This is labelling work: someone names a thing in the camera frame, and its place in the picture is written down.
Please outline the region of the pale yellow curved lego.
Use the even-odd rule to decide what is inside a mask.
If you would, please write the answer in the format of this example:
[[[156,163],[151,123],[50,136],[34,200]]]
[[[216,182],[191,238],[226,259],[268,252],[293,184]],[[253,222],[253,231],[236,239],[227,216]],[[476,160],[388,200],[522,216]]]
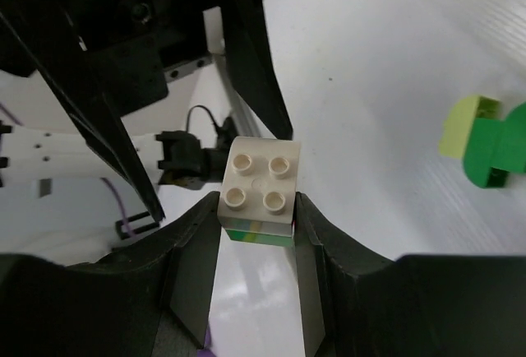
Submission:
[[[495,119],[500,112],[501,102],[483,95],[469,95],[457,101],[443,123],[439,154],[462,159],[475,119]]]

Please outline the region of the green curved lego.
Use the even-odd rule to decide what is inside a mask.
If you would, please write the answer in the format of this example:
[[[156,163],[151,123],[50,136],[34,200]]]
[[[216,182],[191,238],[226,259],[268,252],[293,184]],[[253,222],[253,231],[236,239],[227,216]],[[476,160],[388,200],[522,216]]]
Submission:
[[[463,168],[468,180],[478,188],[503,188],[506,184],[509,173],[492,167],[501,132],[500,120],[475,118],[473,121]]]
[[[514,174],[525,173],[525,103],[516,106],[498,123],[499,135],[491,167]]]

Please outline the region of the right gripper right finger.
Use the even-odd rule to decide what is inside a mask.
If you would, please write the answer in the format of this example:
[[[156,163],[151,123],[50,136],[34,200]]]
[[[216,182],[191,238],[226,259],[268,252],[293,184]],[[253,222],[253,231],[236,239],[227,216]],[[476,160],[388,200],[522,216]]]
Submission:
[[[295,200],[294,252],[308,356],[522,356],[522,256],[390,260]]]

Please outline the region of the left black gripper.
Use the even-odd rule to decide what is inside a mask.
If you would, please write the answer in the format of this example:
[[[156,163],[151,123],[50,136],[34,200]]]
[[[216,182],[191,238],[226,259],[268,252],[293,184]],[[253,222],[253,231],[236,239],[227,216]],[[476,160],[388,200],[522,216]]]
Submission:
[[[1,0],[1,69],[39,70],[86,144],[133,186],[154,220],[164,210],[120,116],[168,96],[210,64],[206,10],[216,0]]]

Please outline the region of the green curved lego top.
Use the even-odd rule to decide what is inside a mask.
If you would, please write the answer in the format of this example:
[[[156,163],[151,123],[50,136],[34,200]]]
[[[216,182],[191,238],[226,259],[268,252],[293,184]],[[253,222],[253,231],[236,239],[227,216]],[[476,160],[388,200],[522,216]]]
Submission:
[[[516,106],[498,123],[499,135],[491,167],[514,174],[525,173],[525,103]]]

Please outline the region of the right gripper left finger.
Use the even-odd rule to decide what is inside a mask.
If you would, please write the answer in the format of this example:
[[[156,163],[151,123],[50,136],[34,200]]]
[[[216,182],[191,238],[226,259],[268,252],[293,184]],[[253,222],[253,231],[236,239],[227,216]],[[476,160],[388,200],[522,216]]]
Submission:
[[[4,356],[193,356],[219,252],[217,193],[95,263],[1,257]]]

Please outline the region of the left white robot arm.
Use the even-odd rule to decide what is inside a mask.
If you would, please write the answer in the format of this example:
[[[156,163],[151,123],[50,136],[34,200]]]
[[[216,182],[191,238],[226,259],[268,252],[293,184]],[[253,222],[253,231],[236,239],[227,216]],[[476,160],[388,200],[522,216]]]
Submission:
[[[212,61],[205,12],[218,8],[223,79],[270,132],[293,126],[270,55],[263,0],[1,0],[1,69],[38,72],[75,127],[1,127],[1,183],[61,177],[127,181],[154,220],[164,211],[150,174],[196,187],[221,179],[233,127],[202,148],[187,132],[131,137],[123,118],[168,97],[168,86]]]

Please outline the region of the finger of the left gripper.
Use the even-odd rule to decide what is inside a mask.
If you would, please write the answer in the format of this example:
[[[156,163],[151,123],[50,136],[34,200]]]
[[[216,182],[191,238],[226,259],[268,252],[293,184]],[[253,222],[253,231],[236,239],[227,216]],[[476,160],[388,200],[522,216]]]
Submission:
[[[221,0],[221,14],[233,88],[276,138],[291,140],[293,125],[272,63],[263,0]]]

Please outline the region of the white lego brick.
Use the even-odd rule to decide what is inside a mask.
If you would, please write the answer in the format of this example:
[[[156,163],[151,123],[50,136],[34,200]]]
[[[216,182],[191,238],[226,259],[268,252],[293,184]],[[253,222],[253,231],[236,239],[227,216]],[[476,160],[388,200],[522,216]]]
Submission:
[[[236,137],[228,154],[217,216],[229,220],[293,223],[301,144]]]

